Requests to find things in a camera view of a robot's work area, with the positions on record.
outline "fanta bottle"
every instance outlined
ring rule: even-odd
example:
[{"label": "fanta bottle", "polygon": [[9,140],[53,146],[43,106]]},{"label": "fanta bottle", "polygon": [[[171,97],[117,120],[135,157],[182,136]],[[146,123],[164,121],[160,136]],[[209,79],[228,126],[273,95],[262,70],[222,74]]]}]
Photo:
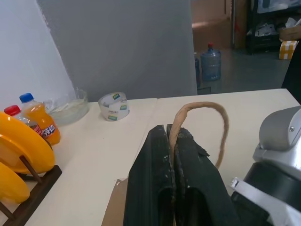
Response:
[{"label": "fanta bottle", "polygon": [[58,144],[61,139],[60,131],[51,116],[46,113],[44,104],[35,101],[31,93],[21,95],[20,100],[23,104],[22,115],[37,122],[43,137],[51,145]]}]

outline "tape roll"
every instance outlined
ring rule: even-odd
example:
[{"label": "tape roll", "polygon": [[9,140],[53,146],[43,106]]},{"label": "tape roll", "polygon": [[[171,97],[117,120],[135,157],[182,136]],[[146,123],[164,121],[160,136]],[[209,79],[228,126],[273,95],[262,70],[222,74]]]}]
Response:
[{"label": "tape roll", "polygon": [[107,94],[99,99],[98,104],[106,121],[117,121],[130,113],[124,93]]}]

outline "white table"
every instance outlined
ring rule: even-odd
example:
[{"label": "white table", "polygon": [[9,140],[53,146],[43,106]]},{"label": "white table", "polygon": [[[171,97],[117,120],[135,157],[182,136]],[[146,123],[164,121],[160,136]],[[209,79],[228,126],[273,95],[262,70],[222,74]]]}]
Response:
[{"label": "white table", "polygon": [[[149,129],[158,124],[166,128],[167,124],[173,123],[175,114],[183,105],[196,101],[217,102],[228,113],[230,129],[225,156],[219,169],[226,185],[234,177],[243,179],[254,163],[252,156],[259,143],[259,128],[263,120],[275,111],[299,105],[286,89],[163,98],[157,102]],[[215,164],[223,132],[223,121],[219,113],[210,108],[194,109],[188,112],[182,127],[188,129]]]},{"label": "white table", "polygon": [[[147,131],[172,123],[177,111],[193,101],[214,101],[228,112],[230,132],[220,168],[225,183],[247,173],[264,118],[298,105],[285,89],[130,100],[131,113],[126,118],[106,122],[93,103],[83,119],[61,128],[62,141],[55,146],[55,155],[63,174],[26,225],[100,226],[115,181],[127,177]],[[183,126],[215,162],[222,135],[219,114],[212,109],[193,110]]]}]

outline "gray wall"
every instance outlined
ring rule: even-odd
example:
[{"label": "gray wall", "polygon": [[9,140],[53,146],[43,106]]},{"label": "gray wall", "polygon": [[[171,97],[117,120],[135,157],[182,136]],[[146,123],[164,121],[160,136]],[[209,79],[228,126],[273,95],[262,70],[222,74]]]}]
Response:
[{"label": "gray wall", "polygon": [[196,94],[190,1],[38,0],[75,87],[90,101]]}]

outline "brown rope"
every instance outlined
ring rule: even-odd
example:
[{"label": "brown rope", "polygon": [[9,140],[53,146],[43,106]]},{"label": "brown rope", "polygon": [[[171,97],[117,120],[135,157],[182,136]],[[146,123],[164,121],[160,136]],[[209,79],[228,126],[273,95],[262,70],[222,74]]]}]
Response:
[{"label": "brown rope", "polygon": [[224,153],[225,153],[225,142],[226,142],[226,138],[227,138],[228,131],[229,131],[229,118],[228,118],[227,112],[224,109],[224,107],[221,106],[220,104],[217,104],[214,102],[189,103],[189,104],[184,105],[179,110],[179,112],[175,115],[174,123],[173,123],[173,126],[172,126],[172,128],[170,130],[170,134],[169,134],[169,144],[170,144],[170,148],[172,151],[172,156],[171,156],[172,164],[173,164],[175,143],[177,141],[178,134],[180,132],[180,128],[187,117],[188,111],[195,109],[195,108],[201,108],[201,107],[209,107],[209,108],[213,108],[213,109],[217,110],[221,114],[222,119],[224,121],[224,133],[222,135],[221,149],[220,149],[220,153],[218,155],[217,162],[215,164],[216,168],[220,167],[220,165],[222,163],[222,159],[224,157]]}]

